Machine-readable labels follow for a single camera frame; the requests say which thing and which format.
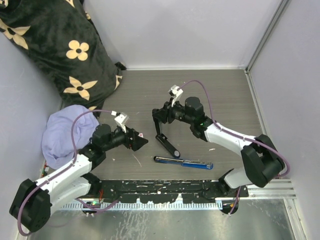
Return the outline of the black stapler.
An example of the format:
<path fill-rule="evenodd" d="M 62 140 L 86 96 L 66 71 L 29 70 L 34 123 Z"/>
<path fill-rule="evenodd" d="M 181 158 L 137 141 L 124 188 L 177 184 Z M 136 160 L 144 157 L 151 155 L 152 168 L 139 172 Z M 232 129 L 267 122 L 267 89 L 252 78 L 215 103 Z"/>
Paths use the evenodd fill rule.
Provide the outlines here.
<path fill-rule="evenodd" d="M 153 118 L 153 122 L 155 125 L 156 136 L 155 139 L 171 154 L 174 158 L 179 158 L 181 153 L 169 142 L 168 138 L 162 133 L 162 123 Z"/>

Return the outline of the blue stapler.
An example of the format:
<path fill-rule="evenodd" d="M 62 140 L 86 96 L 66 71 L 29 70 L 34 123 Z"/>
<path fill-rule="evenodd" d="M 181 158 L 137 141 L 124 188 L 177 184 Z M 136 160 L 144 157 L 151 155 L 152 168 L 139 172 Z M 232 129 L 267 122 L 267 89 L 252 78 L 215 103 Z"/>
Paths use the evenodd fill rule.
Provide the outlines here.
<path fill-rule="evenodd" d="M 204 169 L 204 170 L 212 170 L 214 165 L 212 162 L 206 161 L 195 161 L 189 159 L 181 159 L 181 158 L 171 158 L 171 157 L 163 157 L 163 156 L 154 156 L 153 160 L 156 163 L 162 164 L 174 164 L 180 165 L 182 167 L 196 168 L 196 169 Z"/>

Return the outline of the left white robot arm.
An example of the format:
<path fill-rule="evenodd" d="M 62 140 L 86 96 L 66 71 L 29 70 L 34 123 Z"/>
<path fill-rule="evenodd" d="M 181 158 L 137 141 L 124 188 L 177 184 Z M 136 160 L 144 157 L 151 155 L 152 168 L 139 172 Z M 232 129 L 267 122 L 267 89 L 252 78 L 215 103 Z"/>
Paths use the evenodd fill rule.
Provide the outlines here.
<path fill-rule="evenodd" d="M 135 152 L 147 143 L 133 128 L 111 130 L 108 124 L 100 124 L 75 159 L 36 181 L 24 180 L 9 213 L 30 232 L 40 230 L 65 204 L 82 196 L 99 195 L 102 185 L 91 171 L 106 159 L 107 151 L 123 145 Z"/>

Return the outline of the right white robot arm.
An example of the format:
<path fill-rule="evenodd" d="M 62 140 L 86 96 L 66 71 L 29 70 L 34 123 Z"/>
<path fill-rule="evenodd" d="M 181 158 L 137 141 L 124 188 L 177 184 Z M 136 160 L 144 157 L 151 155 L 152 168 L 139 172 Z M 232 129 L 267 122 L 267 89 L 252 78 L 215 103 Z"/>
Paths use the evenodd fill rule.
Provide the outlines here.
<path fill-rule="evenodd" d="M 171 98 L 162 108 L 152 110 L 152 118 L 155 138 L 174 160 L 178 160 L 181 153 L 163 134 L 161 126 L 175 120 L 189 124 L 196 138 L 220 145 L 241 157 L 242 168 L 231 169 L 219 178 L 219 191 L 225 197 L 231 197 L 237 188 L 244 185 L 263 188 L 285 169 L 285 161 L 267 135 L 248 136 L 223 127 L 206 116 L 204 106 L 197 97 L 188 97 L 184 105 Z"/>

